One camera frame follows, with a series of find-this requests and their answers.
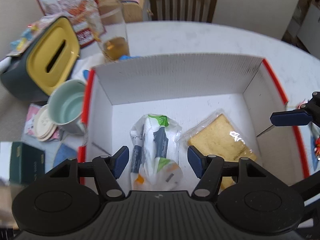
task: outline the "white cardboard box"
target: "white cardboard box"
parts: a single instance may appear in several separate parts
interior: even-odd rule
[[[288,100],[267,60],[248,55],[178,54],[135,58],[95,67],[85,92],[83,122],[87,144],[79,162],[114,154],[121,146],[133,149],[129,131],[144,114],[164,114],[177,121],[182,133],[196,126],[216,109],[223,109],[264,168],[286,184],[309,175],[298,129],[266,131],[270,115],[284,111]],[[127,194],[131,189],[130,166],[118,179]],[[187,152],[179,148],[184,173],[177,190],[190,193],[199,179]],[[95,188],[86,178],[86,185]]]

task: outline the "red and white bag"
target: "red and white bag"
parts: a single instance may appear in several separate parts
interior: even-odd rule
[[[84,16],[97,11],[97,0],[37,0],[45,15],[63,13],[70,20],[81,48],[94,41]]]

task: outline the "snack bag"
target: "snack bag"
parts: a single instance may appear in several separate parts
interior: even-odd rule
[[[84,18],[86,14],[96,13],[97,0],[37,0],[45,15],[63,13],[70,20],[81,48],[94,41]]]
[[[130,131],[132,190],[172,190],[182,179],[178,166],[180,125],[165,115],[146,114]]]

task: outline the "bread slice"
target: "bread slice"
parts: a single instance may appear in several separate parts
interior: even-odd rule
[[[195,146],[203,155],[214,154],[222,157],[226,162],[237,162],[241,157],[248,157],[255,161],[257,157],[239,139],[239,134],[228,119],[220,114],[212,123],[192,136],[188,144]],[[224,178],[221,189],[225,189],[232,184],[231,178]]]

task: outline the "white wall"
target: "white wall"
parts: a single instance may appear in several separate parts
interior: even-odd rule
[[[28,24],[43,16],[36,0],[0,0],[0,59]]]
[[[213,23],[281,39],[298,0],[218,0]]]

